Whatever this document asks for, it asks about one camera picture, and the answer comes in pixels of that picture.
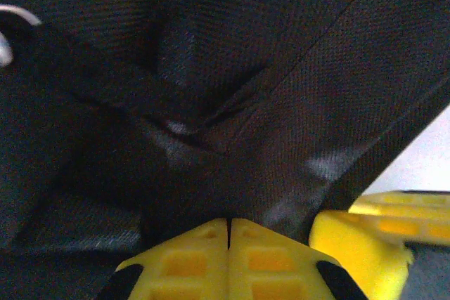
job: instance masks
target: yellow plastic piece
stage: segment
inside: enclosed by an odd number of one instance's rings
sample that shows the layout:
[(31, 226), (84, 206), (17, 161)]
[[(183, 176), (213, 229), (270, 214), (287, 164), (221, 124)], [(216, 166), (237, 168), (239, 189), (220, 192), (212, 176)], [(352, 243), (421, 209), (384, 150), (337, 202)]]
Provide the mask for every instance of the yellow plastic piece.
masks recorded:
[(228, 231), (216, 219), (121, 263), (144, 269), (129, 300), (227, 299)]
[(229, 298), (334, 299), (316, 269), (320, 260), (339, 265), (335, 259), (274, 231), (245, 219), (234, 219), (229, 250)]
[(374, 229), (368, 221), (370, 217), (375, 216), (321, 212), (314, 220), (309, 245), (336, 258), (370, 300), (398, 299), (413, 254), (400, 241), (387, 242), (378, 234), (380, 227), (397, 233), (412, 228), (387, 222)]
[(450, 194), (376, 193), (356, 200), (349, 212), (450, 222)]
[(124, 261), (143, 266), (129, 300), (334, 300), (316, 268), (339, 263), (251, 221), (210, 221)]
[(389, 241), (450, 246), (450, 195), (378, 193), (362, 196), (349, 212)]

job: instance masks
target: gray surface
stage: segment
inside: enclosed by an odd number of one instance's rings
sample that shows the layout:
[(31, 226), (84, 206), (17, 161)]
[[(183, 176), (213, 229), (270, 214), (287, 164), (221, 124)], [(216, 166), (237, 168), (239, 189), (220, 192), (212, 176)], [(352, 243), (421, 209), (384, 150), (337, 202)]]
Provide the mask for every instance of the gray surface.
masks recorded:
[(450, 299), (450, 247), (413, 244), (416, 261), (409, 269), (409, 278), (401, 300)]
[(54, 191), (11, 243), (15, 253), (141, 251), (139, 213)]

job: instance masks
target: white cable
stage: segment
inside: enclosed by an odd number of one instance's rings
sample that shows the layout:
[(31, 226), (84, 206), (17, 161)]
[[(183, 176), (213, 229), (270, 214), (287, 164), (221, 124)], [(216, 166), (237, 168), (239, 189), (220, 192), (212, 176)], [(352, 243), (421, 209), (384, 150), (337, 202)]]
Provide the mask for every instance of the white cable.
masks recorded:
[[(33, 13), (14, 5), (0, 4), (0, 12), (13, 13), (26, 20), (31, 26), (38, 26), (42, 24), (41, 20)], [(8, 40), (0, 32), (0, 68), (6, 67), (13, 62), (13, 50), (9, 46)]]
[(13, 62), (13, 51), (5, 36), (0, 32), (0, 68), (6, 67)]

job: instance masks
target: black plastic part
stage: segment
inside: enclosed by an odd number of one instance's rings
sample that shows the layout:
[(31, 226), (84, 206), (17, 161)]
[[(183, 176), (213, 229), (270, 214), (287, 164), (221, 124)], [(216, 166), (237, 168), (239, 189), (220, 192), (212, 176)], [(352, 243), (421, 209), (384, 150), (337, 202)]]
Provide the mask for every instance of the black plastic part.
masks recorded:
[(316, 267), (336, 300), (368, 300), (344, 268), (329, 261), (318, 261)]
[(134, 264), (112, 275), (96, 300), (127, 300), (143, 271), (143, 266)]

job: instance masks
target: white wall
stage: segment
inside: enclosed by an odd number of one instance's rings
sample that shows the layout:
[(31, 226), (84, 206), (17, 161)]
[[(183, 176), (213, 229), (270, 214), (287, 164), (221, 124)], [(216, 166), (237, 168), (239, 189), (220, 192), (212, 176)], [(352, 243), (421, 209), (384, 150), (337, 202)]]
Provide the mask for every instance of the white wall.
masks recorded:
[(364, 193), (392, 190), (450, 191), (450, 106)]

